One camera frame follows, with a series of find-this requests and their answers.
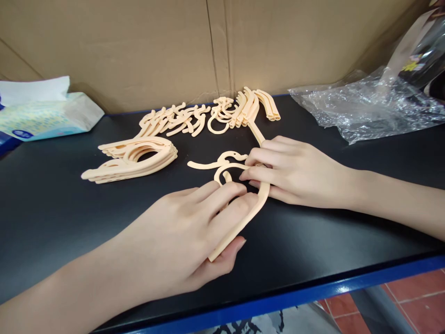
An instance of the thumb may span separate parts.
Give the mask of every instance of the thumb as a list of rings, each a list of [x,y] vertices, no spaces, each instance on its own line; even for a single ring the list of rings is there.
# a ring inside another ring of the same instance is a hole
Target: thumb
[[[257,180],[250,180],[249,184],[251,186],[254,186],[255,188],[258,188],[258,189],[260,188],[260,182],[258,182]],[[275,198],[275,199],[285,202],[287,204],[300,204],[301,205],[301,199],[297,195],[294,195],[293,193],[283,190],[277,186],[270,186],[269,197]]]
[[[206,259],[185,282],[186,290],[197,290],[219,276],[230,273],[235,265],[236,255],[245,243],[246,239],[238,236],[213,262]]]

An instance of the blue table edge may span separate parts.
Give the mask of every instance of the blue table edge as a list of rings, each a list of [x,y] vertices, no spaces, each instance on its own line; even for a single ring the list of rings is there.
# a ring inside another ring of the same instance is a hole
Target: blue table edge
[[[248,319],[253,316],[306,304],[441,268],[445,268],[445,255],[430,257],[348,279],[245,302],[187,318],[153,325],[144,329],[128,332],[128,334],[193,333],[214,326]]]

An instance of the left hand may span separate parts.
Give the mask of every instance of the left hand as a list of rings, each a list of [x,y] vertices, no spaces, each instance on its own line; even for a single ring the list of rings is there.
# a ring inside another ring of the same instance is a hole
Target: left hand
[[[121,286],[134,298],[132,303],[197,290],[229,273],[244,245],[243,237],[235,238],[214,262],[207,257],[257,200],[240,183],[219,186],[212,181],[162,197],[104,244],[117,255],[114,266],[119,266]]]

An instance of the right hand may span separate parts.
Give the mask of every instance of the right hand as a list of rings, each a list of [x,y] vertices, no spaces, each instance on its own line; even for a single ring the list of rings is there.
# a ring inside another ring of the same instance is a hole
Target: right hand
[[[261,162],[270,168],[256,167]],[[357,196],[359,171],[331,159],[314,146],[283,136],[253,148],[240,180],[270,183],[269,196],[289,204],[319,208],[350,207]]]

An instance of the finger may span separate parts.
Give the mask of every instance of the finger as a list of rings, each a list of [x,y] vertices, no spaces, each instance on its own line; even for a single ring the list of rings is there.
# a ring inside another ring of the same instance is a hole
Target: finger
[[[236,196],[247,193],[245,185],[236,182],[227,182],[202,201],[202,206],[210,218],[216,215],[227,203]]]
[[[197,290],[219,276],[230,273],[235,264],[236,255],[245,242],[243,237],[236,237],[213,262],[206,259],[186,280],[185,289]]]
[[[296,141],[294,139],[290,139],[290,138],[283,137],[283,136],[276,136],[272,140],[283,143],[283,144],[287,144],[287,145],[299,145],[299,144],[303,143],[301,141]]]
[[[190,193],[188,195],[188,198],[190,201],[199,203],[205,200],[207,197],[209,197],[211,194],[213,194],[216,190],[220,188],[220,185],[216,181],[210,181],[203,185],[202,187],[198,188],[194,192]]]
[[[275,152],[281,152],[281,153],[293,153],[295,152],[295,146],[285,144],[279,141],[270,141],[265,140],[261,143],[261,148],[265,148],[271,151]]]
[[[277,184],[280,182],[279,175],[280,172],[276,169],[253,166],[241,173],[240,181],[258,180],[280,186]]]
[[[286,155],[284,153],[271,151],[265,148],[253,148],[244,164],[246,166],[253,166],[256,162],[261,162],[272,166],[280,166],[285,158]]]
[[[260,183],[256,180],[251,180],[249,182],[249,184],[251,186],[254,186],[255,188],[258,188],[258,189],[260,188]],[[269,197],[275,198],[275,199],[285,202],[287,204],[300,204],[301,203],[301,200],[297,195],[294,195],[293,193],[283,190],[277,186],[270,186]]]
[[[213,251],[221,240],[240,223],[258,203],[258,195],[247,193],[235,199],[209,224],[209,251]]]
[[[184,189],[184,190],[180,190],[174,193],[171,193],[171,196],[187,196],[191,193],[193,193],[194,191],[196,191],[197,189],[199,189],[198,187],[195,188],[191,188],[191,189]]]

